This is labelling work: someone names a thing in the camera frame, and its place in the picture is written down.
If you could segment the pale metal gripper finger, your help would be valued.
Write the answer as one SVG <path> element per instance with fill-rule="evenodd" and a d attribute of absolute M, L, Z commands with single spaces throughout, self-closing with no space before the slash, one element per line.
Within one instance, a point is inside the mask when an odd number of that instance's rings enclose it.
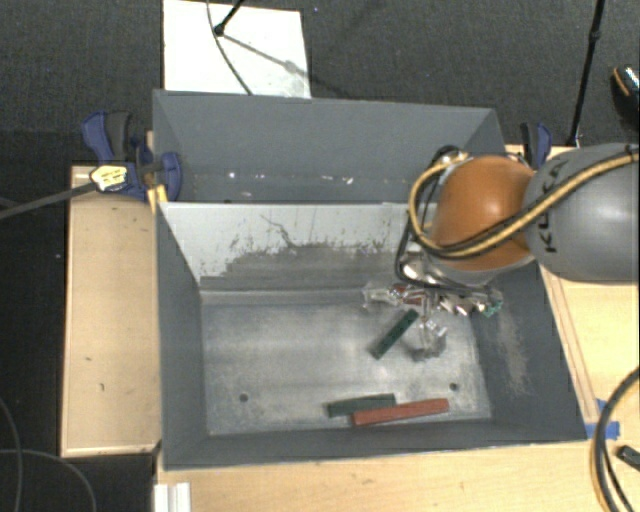
<path fill-rule="evenodd" d="M 370 310 L 375 307 L 395 307 L 396 289 L 393 285 L 371 283 L 361 289 L 362 307 Z"/>
<path fill-rule="evenodd" d="M 413 350 L 412 359 L 425 361 L 441 356 L 446 349 L 447 333 L 446 327 L 439 325 L 432 319 L 423 322 L 420 326 L 421 345 Z"/>

